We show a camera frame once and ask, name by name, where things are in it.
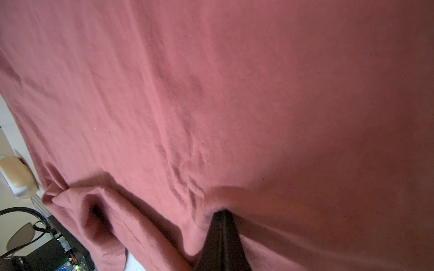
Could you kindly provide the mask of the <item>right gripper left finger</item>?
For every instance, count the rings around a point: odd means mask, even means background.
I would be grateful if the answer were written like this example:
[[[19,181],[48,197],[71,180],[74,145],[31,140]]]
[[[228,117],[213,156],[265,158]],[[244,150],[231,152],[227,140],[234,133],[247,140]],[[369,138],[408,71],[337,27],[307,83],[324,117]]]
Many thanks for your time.
[[[201,255],[194,271],[221,271],[223,249],[223,211],[214,213]]]

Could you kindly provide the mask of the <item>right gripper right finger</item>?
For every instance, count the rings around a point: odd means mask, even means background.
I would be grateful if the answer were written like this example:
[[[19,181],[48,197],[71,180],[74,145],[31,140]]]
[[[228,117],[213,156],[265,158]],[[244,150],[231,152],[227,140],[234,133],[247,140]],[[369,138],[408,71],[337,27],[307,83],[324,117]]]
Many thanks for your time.
[[[223,270],[251,271],[232,213],[223,212]]]

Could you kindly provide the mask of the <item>red tank top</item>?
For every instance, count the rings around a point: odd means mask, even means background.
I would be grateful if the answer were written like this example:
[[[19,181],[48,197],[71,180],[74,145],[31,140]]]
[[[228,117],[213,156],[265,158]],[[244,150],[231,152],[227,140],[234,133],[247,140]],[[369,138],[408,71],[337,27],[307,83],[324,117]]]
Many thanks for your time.
[[[101,271],[434,268],[432,1],[2,1],[1,96]]]

